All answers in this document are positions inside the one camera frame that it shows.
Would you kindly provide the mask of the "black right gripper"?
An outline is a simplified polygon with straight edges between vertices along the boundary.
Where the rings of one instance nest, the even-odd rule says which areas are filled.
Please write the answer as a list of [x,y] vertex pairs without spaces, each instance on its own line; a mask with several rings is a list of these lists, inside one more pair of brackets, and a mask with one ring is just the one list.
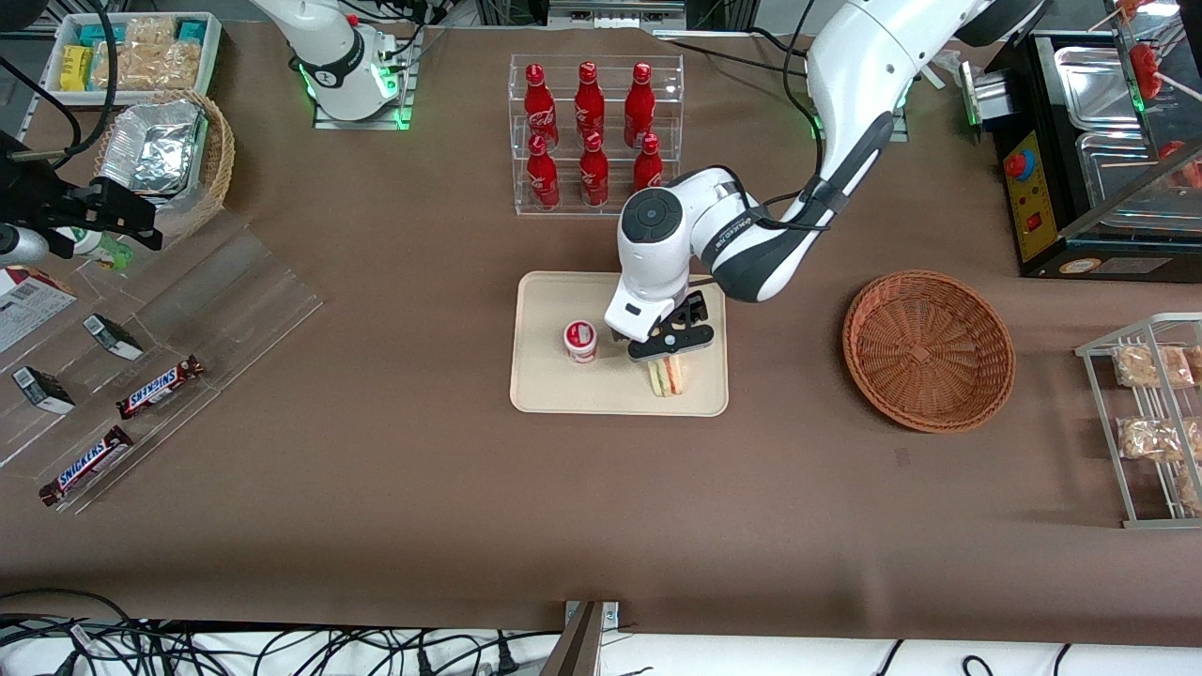
[[93,189],[63,180],[46,161],[17,162],[25,146],[1,132],[1,256],[73,257],[73,236],[60,229],[87,227],[95,210],[93,230],[131,238],[149,250],[161,250],[163,233],[155,227],[156,208],[114,179],[94,179]]

